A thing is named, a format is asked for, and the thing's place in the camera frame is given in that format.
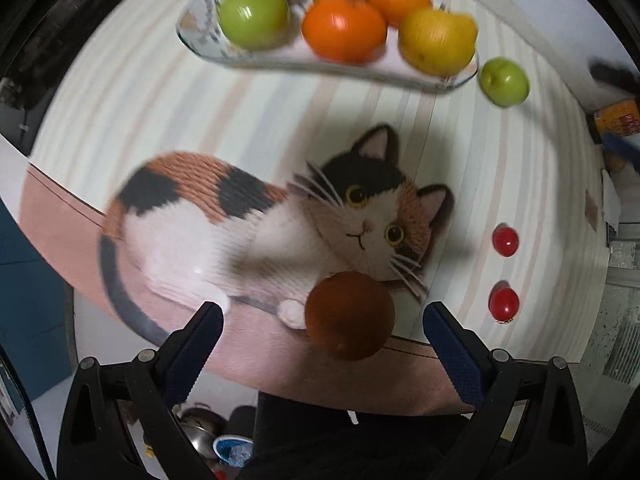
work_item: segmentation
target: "green apple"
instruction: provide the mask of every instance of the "green apple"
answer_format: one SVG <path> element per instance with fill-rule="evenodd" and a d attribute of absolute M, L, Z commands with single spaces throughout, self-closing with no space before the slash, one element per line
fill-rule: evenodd
<path fill-rule="evenodd" d="M 480 71 L 480 88 L 489 100 L 502 108 L 519 105 L 529 95 L 529 79 L 511 59 L 494 57 Z"/>
<path fill-rule="evenodd" d="M 223 0 L 218 9 L 222 32 L 247 50 L 273 48 L 289 28 L 287 0 Z"/>

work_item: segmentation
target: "cat eye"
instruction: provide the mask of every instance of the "cat eye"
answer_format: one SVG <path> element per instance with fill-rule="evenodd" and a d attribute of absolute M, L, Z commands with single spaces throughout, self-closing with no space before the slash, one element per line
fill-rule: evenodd
<path fill-rule="evenodd" d="M 358 186 L 354 184 L 353 186 L 349 186 L 347 188 L 347 193 L 345 193 L 345 197 L 347 199 L 347 204 L 356 209 L 363 208 L 367 205 L 367 194 L 364 191 L 362 186 Z"/>
<path fill-rule="evenodd" d="M 401 244 L 404 240 L 404 229 L 398 224 L 389 224 L 385 229 L 385 240 L 392 247 Z"/>

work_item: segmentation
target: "round brown fruit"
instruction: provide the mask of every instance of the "round brown fruit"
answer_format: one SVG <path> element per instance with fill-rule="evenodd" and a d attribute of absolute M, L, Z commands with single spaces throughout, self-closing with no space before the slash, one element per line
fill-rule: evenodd
<path fill-rule="evenodd" d="M 394 328 L 389 291 L 360 272 L 325 278 L 306 300 L 306 333 L 313 345 L 337 359 L 358 361 L 380 350 Z"/>

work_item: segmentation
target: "red cherry tomato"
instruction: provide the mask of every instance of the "red cherry tomato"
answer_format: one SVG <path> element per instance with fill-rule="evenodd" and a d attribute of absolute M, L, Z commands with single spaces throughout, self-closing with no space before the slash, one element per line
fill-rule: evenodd
<path fill-rule="evenodd" d="M 519 308 L 520 299 L 510 286 L 499 288 L 489 296 L 489 312 L 498 323 L 510 322 Z"/>
<path fill-rule="evenodd" d="M 492 242 L 494 243 L 494 249 L 498 251 L 498 254 L 507 258 L 516 253 L 518 245 L 520 244 L 518 233 L 515 229 L 504 224 L 500 224 L 494 229 Z"/>

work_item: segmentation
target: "blue gripper pad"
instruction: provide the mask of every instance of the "blue gripper pad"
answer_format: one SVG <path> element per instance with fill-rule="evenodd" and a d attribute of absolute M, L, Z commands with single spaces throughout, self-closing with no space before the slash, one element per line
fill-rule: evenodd
<path fill-rule="evenodd" d="M 488 349 L 475 333 L 464 330 L 440 301 L 425 307 L 422 330 L 462 402 L 479 408 L 492 380 Z"/>
<path fill-rule="evenodd" d="M 161 354 L 166 350 L 156 369 L 164 374 L 162 400 L 169 409 L 189 396 L 222 335 L 223 326 L 224 316 L 220 307 L 215 303 L 204 303 L 187 325 L 173 332 L 158 351 Z"/>
<path fill-rule="evenodd" d="M 640 150 L 633 143 L 613 134 L 604 134 L 602 145 L 610 152 L 631 162 L 634 170 L 640 172 Z"/>

